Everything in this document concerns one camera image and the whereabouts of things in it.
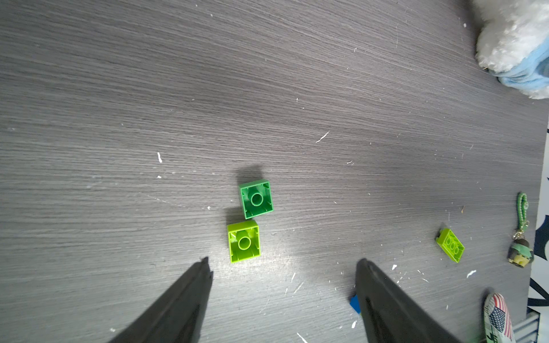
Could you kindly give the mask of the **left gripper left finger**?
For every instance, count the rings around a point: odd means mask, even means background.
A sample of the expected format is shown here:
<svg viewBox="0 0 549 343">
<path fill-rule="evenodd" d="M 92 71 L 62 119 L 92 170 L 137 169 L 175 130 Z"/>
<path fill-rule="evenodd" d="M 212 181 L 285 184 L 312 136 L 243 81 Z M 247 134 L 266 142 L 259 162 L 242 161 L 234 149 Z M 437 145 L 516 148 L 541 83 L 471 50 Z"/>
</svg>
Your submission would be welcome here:
<svg viewBox="0 0 549 343">
<path fill-rule="evenodd" d="M 194 263 L 113 342 L 198 342 L 213 282 L 207 257 Z"/>
</svg>

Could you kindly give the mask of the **blue lego brick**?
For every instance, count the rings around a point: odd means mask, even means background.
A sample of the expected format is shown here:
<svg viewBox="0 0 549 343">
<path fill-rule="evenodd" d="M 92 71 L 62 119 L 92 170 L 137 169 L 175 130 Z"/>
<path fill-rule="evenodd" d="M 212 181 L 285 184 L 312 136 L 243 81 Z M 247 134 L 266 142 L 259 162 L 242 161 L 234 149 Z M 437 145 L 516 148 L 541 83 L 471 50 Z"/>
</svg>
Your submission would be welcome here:
<svg viewBox="0 0 549 343">
<path fill-rule="evenodd" d="M 354 309 L 354 311 L 358 314 L 361 314 L 360 304 L 358 295 L 355 294 L 350 298 L 350 306 Z"/>
</svg>

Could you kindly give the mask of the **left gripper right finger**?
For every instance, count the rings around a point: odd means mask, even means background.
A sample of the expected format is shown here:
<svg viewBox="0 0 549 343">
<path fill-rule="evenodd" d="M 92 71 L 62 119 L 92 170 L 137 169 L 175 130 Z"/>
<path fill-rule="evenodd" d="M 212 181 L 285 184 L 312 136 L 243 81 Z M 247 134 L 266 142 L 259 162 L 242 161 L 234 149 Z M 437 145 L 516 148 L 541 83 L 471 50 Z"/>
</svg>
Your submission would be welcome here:
<svg viewBox="0 0 549 343">
<path fill-rule="evenodd" d="M 369 342 L 458 342 L 374 262 L 361 259 L 356 291 Z"/>
</svg>

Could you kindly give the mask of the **lime square lego brick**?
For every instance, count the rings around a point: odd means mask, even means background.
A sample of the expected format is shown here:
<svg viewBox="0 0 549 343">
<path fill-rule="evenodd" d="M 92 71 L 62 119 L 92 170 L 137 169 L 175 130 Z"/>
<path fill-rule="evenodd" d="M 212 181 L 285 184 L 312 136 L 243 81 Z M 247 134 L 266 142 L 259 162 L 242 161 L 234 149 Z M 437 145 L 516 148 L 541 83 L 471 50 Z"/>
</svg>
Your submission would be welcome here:
<svg viewBox="0 0 549 343">
<path fill-rule="evenodd" d="M 231 263 L 249 260 L 261 255 L 260 228 L 254 220 L 227 226 Z"/>
</svg>

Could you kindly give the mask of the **dark green small square brick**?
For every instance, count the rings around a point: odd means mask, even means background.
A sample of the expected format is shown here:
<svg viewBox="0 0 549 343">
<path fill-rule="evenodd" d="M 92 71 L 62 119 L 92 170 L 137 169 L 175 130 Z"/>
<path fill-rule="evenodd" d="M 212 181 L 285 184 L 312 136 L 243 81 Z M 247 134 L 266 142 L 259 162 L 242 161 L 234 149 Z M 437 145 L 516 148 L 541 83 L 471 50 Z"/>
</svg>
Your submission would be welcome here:
<svg viewBox="0 0 549 343">
<path fill-rule="evenodd" d="M 270 213 L 274 210 L 272 192 L 268 180 L 257 180 L 239 185 L 244 218 Z"/>
</svg>

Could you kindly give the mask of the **lime long lego brick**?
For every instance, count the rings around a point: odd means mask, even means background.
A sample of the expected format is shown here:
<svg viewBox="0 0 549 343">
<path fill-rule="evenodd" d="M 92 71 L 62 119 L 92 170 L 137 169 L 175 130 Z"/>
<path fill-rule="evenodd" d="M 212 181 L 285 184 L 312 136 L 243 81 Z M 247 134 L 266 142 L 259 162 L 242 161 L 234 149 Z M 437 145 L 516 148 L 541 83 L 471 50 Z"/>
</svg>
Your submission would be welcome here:
<svg viewBox="0 0 549 343">
<path fill-rule="evenodd" d="M 451 229 L 442 228 L 435 241 L 452 261 L 455 263 L 460 262 L 465 247 Z"/>
</svg>

